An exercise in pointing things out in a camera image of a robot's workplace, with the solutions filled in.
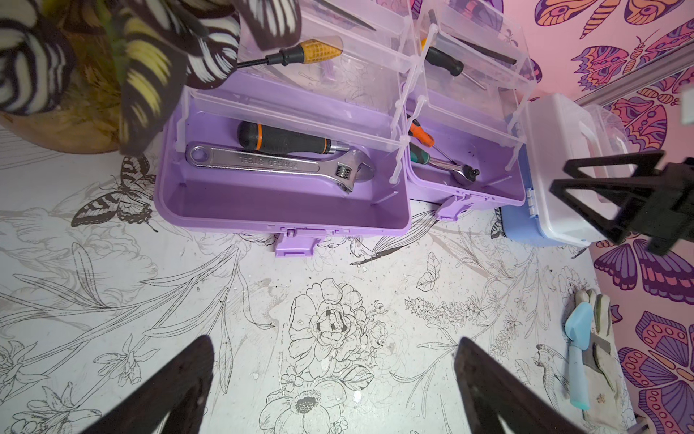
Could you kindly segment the black orange ringed screwdriver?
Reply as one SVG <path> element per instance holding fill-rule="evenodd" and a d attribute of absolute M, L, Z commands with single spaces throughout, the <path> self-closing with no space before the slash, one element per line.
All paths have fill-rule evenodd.
<path fill-rule="evenodd" d="M 315 137 L 281 128 L 242 121 L 237 128 L 240 145 L 250 151 L 283 156 L 293 153 L 329 155 L 350 150 L 342 142 Z"/>

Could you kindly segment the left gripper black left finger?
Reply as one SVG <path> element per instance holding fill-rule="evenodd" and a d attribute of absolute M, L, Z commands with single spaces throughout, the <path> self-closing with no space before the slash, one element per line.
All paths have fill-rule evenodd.
<path fill-rule="evenodd" d="M 86 433 L 198 433 L 213 381 L 213 341 L 197 337 Z"/>

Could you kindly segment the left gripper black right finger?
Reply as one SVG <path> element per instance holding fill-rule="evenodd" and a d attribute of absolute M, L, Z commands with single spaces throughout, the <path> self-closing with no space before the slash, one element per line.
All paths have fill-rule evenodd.
<path fill-rule="evenodd" d="M 467 337 L 459 342 L 454 369 L 473 433 L 582 432 Z"/>

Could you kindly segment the potted green plant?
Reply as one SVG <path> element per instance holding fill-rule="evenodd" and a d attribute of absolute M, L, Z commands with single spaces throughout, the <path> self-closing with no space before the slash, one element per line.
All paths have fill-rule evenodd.
<path fill-rule="evenodd" d="M 302 32 L 296 1 L 5 1 L 1 111 L 65 110 L 138 157 L 185 88 L 211 90 L 239 68 L 240 36 L 261 50 Z"/>

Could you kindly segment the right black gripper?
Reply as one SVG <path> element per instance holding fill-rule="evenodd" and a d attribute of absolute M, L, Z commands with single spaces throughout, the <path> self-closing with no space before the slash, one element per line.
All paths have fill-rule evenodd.
<path fill-rule="evenodd" d="M 670 252 L 693 240 L 693 164 L 670 163 L 660 172 L 663 150 L 571 159 L 552 182 L 562 203 L 558 229 L 573 244 L 621 244 L 632 231 L 650 238 L 647 251 Z"/>

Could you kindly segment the purple toolbox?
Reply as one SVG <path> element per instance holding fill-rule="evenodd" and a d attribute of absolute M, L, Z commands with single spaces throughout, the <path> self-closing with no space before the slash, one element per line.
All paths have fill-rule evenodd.
<path fill-rule="evenodd" d="M 526 197 L 518 162 L 525 141 L 522 114 L 537 86 L 525 34 L 519 21 L 502 10 L 502 2 L 486 1 L 520 27 L 528 59 L 518 71 L 486 59 L 473 66 L 464 63 L 464 71 L 486 86 L 481 90 L 426 61 L 432 32 L 422 23 L 422 9 L 434 2 L 411 4 L 420 59 L 406 111 L 453 161 L 481 173 L 474 184 L 462 186 L 448 172 L 407 162 L 410 198 L 435 204 L 439 221 L 455 221 L 465 212 L 520 206 Z"/>
<path fill-rule="evenodd" d="M 256 233 L 280 256 L 411 226 L 405 1 L 193 4 L 210 36 L 164 130 L 155 206 L 176 228 Z"/>

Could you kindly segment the yellow handled brush tool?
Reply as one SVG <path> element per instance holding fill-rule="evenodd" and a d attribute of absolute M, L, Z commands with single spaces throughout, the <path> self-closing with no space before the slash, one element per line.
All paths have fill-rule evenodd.
<path fill-rule="evenodd" d="M 339 45 L 324 43 L 316 39 L 306 40 L 299 45 L 284 48 L 268 54 L 264 58 L 253 61 L 243 61 L 237 67 L 239 69 L 262 66 L 262 65 L 281 65 L 288 66 L 291 64 L 313 64 L 330 61 L 339 57 L 343 50 Z"/>

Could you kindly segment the silver adjustable wrench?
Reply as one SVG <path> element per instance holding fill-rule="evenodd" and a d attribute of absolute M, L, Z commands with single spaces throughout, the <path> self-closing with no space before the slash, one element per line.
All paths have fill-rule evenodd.
<path fill-rule="evenodd" d="M 325 160 L 278 157 L 208 144 L 191 145 L 186 160 L 196 167 L 316 177 L 335 183 L 345 193 L 354 186 L 374 179 L 376 168 L 364 152 L 351 149 Z"/>

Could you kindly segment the green handled ratchet tool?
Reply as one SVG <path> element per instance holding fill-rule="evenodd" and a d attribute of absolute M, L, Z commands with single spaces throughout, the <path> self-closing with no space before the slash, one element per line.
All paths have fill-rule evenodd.
<path fill-rule="evenodd" d="M 410 143 L 410 161 L 422 166 L 432 166 L 448 172 L 453 175 L 454 179 L 459 184 L 462 184 L 462 186 L 474 184 L 481 173 L 479 169 L 467 164 L 451 163 L 432 157 L 428 152 L 413 143 Z"/>

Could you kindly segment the blue white toolbox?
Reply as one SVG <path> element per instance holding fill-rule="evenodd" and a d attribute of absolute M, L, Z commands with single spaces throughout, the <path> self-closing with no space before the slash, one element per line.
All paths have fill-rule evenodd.
<path fill-rule="evenodd" d="M 526 201 L 521 206 L 504 206 L 502 227 L 507 238 L 537 247 L 573 244 L 558 229 L 562 203 L 549 191 L 553 181 L 567 178 L 563 166 L 568 160 L 591 157 L 582 129 L 590 129 L 591 115 L 562 94 L 552 94 L 528 103 L 522 114 L 526 136 L 518 162 Z"/>

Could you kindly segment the orange handled small screwdriver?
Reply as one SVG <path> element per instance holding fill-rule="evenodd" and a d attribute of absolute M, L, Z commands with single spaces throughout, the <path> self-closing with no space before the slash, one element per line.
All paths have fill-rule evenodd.
<path fill-rule="evenodd" d="M 453 159 L 451 159 L 443 150 L 437 147 L 435 139 L 428 132 L 426 132 L 424 128 L 421 127 L 421 124 L 416 119 L 412 117 L 409 117 L 408 119 L 412 121 L 410 130 L 408 131 L 410 136 L 417 139 L 421 145 L 437 150 L 441 156 L 450 162 L 453 161 Z"/>

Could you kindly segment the white clear-lid toolbox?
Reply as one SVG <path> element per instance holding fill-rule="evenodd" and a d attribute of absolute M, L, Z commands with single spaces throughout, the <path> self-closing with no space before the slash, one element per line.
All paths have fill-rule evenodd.
<path fill-rule="evenodd" d="M 587 138 L 591 157 L 611 157 L 630 153 L 630 142 L 618 115 L 599 105 L 585 106 L 585 110 L 591 115 L 594 124 L 590 128 L 591 134 L 587 133 L 587 129 L 582 129 L 582 133 Z M 593 177 L 622 178 L 631 176 L 634 173 L 634 166 L 595 166 L 592 170 Z"/>

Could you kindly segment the black small screwdriver in lid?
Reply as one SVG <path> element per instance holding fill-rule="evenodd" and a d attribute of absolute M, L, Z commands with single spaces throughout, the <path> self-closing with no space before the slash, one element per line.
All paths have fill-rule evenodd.
<path fill-rule="evenodd" d="M 429 64 L 446 70 L 452 76 L 463 76 L 464 78 L 468 79 L 468 81 L 471 81 L 471 83 L 473 83 L 477 88 L 487 90 L 486 86 L 484 86 L 480 81 L 477 81 L 477 79 L 464 71 L 464 63 L 458 61 L 449 54 L 442 52 L 436 47 L 430 47 L 427 50 L 425 59 Z"/>

